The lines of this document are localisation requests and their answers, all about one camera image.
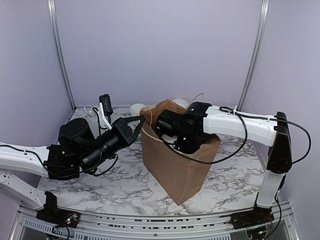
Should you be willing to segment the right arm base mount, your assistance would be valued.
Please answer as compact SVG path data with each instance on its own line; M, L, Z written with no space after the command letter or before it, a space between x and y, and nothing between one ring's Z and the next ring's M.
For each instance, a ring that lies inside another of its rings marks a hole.
M230 223L235 230L270 223L275 219L272 207L260 207L255 201L253 209L232 213Z

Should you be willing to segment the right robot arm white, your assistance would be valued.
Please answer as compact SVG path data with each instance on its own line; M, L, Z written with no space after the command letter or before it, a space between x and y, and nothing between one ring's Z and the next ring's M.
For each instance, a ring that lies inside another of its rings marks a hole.
M275 116L258 115L193 102L183 113L163 110L155 127L162 135L177 137L174 149L184 154L199 150L207 135L233 136L268 146L268 162L256 206L247 214L252 224L258 224L267 216L267 209L272 206L283 178L293 165L286 120L283 112Z

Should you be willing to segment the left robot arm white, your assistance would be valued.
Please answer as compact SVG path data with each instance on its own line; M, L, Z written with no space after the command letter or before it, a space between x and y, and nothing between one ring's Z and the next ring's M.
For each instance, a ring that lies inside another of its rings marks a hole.
M145 123L144 116L120 117L109 125L108 130L94 137L84 118L75 118L62 125L58 144L28 147L0 145L0 185L32 209L41 211L53 223L63 219L57 197L49 191L39 191L12 171L31 173L51 180L67 181L85 173L97 176L98 167L116 156L119 150L133 144Z

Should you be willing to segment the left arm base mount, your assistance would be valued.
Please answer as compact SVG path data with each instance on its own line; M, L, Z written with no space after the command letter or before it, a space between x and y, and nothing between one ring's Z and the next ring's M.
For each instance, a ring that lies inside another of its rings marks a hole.
M48 223L76 228L79 223L80 213L59 208L57 197L53 193L46 191L44 194L45 203L43 204L43 209L37 211L36 218Z

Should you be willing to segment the brown paper bag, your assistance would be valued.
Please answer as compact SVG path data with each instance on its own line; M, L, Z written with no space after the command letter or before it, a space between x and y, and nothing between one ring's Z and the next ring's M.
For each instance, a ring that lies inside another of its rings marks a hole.
M221 139L215 134L207 135L195 153L178 155L157 136L156 121L164 110L178 114L186 111L170 99L139 111L139 115L146 118L141 129L143 164L179 206L201 190Z

